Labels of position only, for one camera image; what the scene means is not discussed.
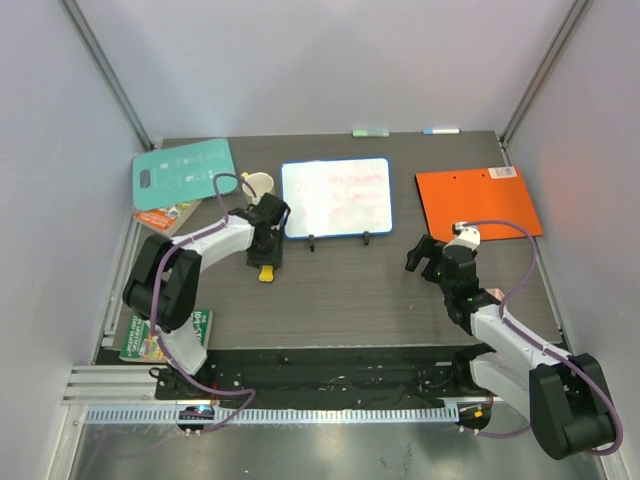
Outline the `blue framed whiteboard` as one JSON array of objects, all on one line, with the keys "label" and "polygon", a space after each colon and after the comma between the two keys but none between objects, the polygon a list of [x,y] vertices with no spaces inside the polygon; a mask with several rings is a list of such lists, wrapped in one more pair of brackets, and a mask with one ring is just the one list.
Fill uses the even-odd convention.
[{"label": "blue framed whiteboard", "polygon": [[291,208],[291,240],[388,234],[393,230],[391,169],[385,157],[288,162],[281,195]]}]

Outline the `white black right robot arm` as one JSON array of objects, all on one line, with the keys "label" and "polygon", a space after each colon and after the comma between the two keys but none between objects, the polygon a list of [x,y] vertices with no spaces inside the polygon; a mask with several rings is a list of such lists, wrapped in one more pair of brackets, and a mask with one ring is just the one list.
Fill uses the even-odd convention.
[{"label": "white black right robot arm", "polygon": [[439,287],[450,320],[478,341],[459,355],[453,386],[465,395],[484,389],[507,402],[555,460],[616,452],[623,427],[599,362],[545,341],[482,288],[479,245],[478,230],[462,227],[449,242],[423,235],[406,256],[406,270],[423,264],[421,275]]}]

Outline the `yellow black whiteboard eraser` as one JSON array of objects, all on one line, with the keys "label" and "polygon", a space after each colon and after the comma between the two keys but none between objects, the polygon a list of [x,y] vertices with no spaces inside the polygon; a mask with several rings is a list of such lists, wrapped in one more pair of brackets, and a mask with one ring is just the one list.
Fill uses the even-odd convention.
[{"label": "yellow black whiteboard eraser", "polygon": [[275,271],[282,266],[283,237],[275,235],[268,245],[261,245],[254,241],[246,252],[246,265],[256,268],[258,280],[271,283],[275,279]]}]

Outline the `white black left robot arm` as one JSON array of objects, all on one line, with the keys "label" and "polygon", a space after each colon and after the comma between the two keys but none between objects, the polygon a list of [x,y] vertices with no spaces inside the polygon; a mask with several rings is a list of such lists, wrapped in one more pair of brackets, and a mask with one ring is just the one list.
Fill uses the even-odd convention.
[{"label": "white black left robot arm", "polygon": [[206,348],[191,319],[200,274],[239,252],[247,265],[273,273],[282,266],[284,228],[291,209],[273,194],[256,205],[234,208],[218,222],[173,238],[148,237],[123,290],[123,302],[152,323],[160,348],[173,368],[181,371],[179,388],[190,398],[205,397],[213,385],[203,368]]}]

